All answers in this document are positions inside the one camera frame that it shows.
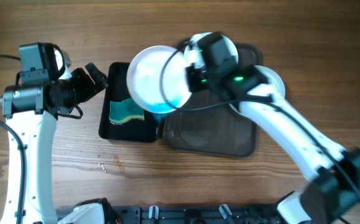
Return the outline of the green yellow sponge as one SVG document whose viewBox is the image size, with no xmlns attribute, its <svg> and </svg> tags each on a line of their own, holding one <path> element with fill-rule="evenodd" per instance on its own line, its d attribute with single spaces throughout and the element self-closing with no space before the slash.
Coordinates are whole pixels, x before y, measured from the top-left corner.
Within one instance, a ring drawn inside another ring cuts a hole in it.
<svg viewBox="0 0 360 224">
<path fill-rule="evenodd" d="M 113 124 L 122 125 L 130 120 L 145 120 L 144 110 L 132 99 L 109 103 L 109 121 Z"/>
</svg>

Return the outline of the white plate bottom stained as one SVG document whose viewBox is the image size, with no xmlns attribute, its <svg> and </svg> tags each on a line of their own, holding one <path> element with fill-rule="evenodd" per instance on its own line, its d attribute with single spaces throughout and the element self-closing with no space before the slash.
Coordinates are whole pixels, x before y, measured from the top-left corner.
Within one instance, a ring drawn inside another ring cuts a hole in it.
<svg viewBox="0 0 360 224">
<path fill-rule="evenodd" d="M 181 52 L 166 45 L 144 49 L 131 61 L 126 75 L 131 98 L 144 110 L 166 114 L 182 107 L 191 97 Z"/>
</svg>

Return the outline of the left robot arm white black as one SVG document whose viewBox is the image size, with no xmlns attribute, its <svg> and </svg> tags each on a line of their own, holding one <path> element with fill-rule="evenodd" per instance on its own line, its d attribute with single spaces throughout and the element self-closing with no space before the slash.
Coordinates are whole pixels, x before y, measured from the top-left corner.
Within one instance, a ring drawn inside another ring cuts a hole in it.
<svg viewBox="0 0 360 224">
<path fill-rule="evenodd" d="M 9 135 L 9 172 L 1 223 L 57 223 L 52 197 L 52 145 L 58 117 L 108 87 L 93 63 L 69 72 L 60 48 L 19 48 L 20 84 L 5 88 L 0 104 Z"/>
</svg>

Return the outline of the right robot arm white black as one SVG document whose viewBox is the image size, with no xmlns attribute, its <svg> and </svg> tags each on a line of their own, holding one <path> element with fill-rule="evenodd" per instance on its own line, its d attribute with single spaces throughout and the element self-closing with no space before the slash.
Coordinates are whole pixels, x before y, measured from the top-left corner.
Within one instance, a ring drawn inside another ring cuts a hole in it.
<svg viewBox="0 0 360 224">
<path fill-rule="evenodd" d="M 296 163 L 308 186 L 277 204 L 287 223 L 331 223 L 360 205 L 360 149 L 347 151 L 307 121 L 280 92 L 277 74 L 241 67 L 232 42 L 219 32 L 194 35 L 185 51 L 191 92 L 211 90 L 223 104 L 262 128 Z"/>
</svg>

